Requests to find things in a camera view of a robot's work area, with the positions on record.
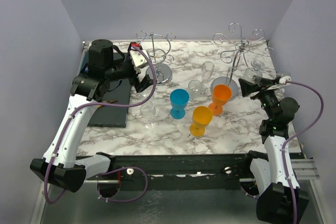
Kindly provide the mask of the tall clear flute glass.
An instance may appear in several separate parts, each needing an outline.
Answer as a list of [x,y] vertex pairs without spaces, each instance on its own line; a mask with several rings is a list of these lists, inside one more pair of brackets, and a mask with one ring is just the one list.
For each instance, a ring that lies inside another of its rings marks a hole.
[[201,69],[201,83],[202,83],[202,89],[201,89],[201,94],[205,94],[207,87],[206,84],[210,80],[212,74],[214,71],[214,64],[211,61],[205,61],[202,64],[202,69]]

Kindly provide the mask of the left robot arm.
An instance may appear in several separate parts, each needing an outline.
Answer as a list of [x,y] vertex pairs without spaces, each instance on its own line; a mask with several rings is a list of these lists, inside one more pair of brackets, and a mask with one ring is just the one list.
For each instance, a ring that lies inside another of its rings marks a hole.
[[70,192],[77,192],[85,179],[101,175],[112,179],[116,166],[112,157],[98,153],[77,160],[77,150],[85,129],[98,108],[107,106],[104,95],[114,81],[127,79],[137,92],[155,87],[148,75],[142,80],[138,75],[145,66],[153,68],[142,46],[132,42],[123,53],[111,41],[94,40],[88,48],[88,62],[73,79],[65,116],[48,150],[41,158],[34,158],[30,170],[45,185],[54,185]]

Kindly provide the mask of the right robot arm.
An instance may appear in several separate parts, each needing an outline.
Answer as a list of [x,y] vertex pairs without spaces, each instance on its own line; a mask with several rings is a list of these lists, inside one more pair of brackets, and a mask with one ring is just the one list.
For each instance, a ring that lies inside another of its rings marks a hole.
[[299,223],[308,205],[307,192],[300,189],[290,161],[289,123],[299,110],[293,98],[279,100],[275,94],[280,78],[262,78],[251,83],[240,78],[243,97],[259,100],[268,118],[262,120],[259,134],[267,152],[250,151],[241,165],[242,173],[254,177],[258,188],[257,218],[267,223]]

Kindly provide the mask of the small clear wine glass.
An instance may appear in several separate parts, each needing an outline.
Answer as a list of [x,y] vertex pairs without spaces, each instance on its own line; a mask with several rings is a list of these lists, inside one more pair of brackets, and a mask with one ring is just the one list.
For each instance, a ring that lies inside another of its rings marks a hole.
[[253,60],[244,74],[243,79],[250,83],[257,83],[262,79],[262,71],[265,69],[265,63],[260,60]]

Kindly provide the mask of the clear ribbed wine glass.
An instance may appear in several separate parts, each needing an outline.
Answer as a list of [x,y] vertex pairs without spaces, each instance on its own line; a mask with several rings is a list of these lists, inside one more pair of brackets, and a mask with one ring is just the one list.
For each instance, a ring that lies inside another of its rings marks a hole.
[[146,88],[141,93],[139,93],[141,100],[145,100],[150,95],[151,91],[152,91],[152,86]]

